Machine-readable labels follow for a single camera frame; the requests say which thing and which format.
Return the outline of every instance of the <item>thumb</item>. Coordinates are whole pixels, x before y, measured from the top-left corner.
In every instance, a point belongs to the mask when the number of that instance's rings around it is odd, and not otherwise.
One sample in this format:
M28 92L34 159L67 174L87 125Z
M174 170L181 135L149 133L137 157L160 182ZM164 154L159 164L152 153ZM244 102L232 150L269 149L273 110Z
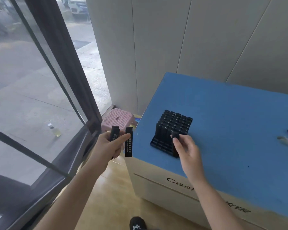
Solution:
M119 136L116 140L113 140L111 143L115 145L116 147L120 146L122 143L124 143L127 139L131 137L130 133L124 134Z
M180 158L185 158L186 157L186 152L183 148L183 146L181 145L180 141L177 138L173 138L173 144L179 154Z

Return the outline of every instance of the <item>pavement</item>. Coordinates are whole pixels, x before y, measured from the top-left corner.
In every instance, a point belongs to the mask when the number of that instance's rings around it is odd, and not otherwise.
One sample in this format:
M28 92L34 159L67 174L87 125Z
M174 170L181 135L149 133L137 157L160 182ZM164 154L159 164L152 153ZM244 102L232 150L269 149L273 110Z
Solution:
M89 18L73 19L57 0L92 93L103 114L111 105L94 31ZM22 23L6 12L0 35L0 131L49 162L83 126ZM62 135L56 137L52 123ZM0 175L32 185L46 168L0 142Z

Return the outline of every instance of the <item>forearm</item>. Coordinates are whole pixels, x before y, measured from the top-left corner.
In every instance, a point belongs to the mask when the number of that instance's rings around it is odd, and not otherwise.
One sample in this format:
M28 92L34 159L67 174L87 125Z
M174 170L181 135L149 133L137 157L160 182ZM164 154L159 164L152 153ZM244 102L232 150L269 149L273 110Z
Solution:
M84 166L34 229L74 230L98 177Z
M192 185L212 230L243 230L239 218L206 180Z

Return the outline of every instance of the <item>right arm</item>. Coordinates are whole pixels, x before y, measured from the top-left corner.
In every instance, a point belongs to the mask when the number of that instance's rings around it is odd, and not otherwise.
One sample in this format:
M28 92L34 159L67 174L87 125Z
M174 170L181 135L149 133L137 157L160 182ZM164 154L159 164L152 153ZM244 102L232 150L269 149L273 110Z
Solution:
M240 220L207 182L199 148L189 135L173 138L184 173L194 187L212 230L243 230Z

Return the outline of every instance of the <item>pink plastic stool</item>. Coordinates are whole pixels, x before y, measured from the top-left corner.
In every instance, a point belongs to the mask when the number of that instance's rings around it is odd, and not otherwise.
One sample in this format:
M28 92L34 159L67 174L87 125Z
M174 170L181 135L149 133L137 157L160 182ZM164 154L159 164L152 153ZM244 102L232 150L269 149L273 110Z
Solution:
M119 126L119 129L126 130L126 127L129 127L132 123L136 123L133 114L115 108L102 121L101 130L102 132L111 131L112 126Z

